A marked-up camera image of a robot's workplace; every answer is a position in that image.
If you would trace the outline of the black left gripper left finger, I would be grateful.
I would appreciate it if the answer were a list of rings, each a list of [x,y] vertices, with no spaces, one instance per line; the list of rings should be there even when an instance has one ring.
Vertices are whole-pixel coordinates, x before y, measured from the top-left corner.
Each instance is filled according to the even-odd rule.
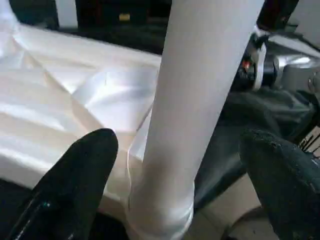
[[[8,240],[86,240],[115,164],[119,142],[109,128],[72,143],[13,213]]]

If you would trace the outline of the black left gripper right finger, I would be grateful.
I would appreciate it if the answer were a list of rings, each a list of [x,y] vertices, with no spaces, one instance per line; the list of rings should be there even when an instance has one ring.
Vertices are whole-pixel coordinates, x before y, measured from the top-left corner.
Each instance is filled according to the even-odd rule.
[[[281,240],[320,238],[320,160],[271,132],[240,136],[240,160]]]

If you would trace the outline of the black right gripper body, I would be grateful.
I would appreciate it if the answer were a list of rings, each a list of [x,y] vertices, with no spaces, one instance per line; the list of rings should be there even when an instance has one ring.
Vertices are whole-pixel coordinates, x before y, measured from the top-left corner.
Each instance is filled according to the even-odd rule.
[[[234,77],[234,88],[255,88],[257,80],[258,36],[252,34]]]

